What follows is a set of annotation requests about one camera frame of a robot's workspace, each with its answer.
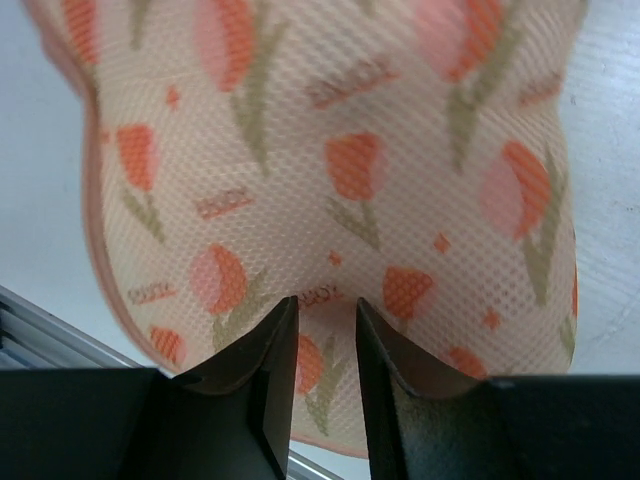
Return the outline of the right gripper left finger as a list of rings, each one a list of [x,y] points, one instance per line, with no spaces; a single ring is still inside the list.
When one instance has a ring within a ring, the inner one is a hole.
[[[298,302],[282,299],[239,340],[177,380],[172,479],[283,479],[287,474]]]

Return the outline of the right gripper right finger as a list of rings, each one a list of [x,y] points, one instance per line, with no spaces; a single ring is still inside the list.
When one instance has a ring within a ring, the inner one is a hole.
[[[478,381],[408,340],[365,299],[356,347],[372,478],[494,478],[495,409]]]

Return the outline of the floral mesh laundry bag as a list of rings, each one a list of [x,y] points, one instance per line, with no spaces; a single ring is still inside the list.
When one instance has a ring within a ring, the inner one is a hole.
[[[355,312],[475,378],[555,374],[558,115],[583,1],[30,1],[85,103],[98,282],[184,372],[298,300],[292,436],[367,454]]]

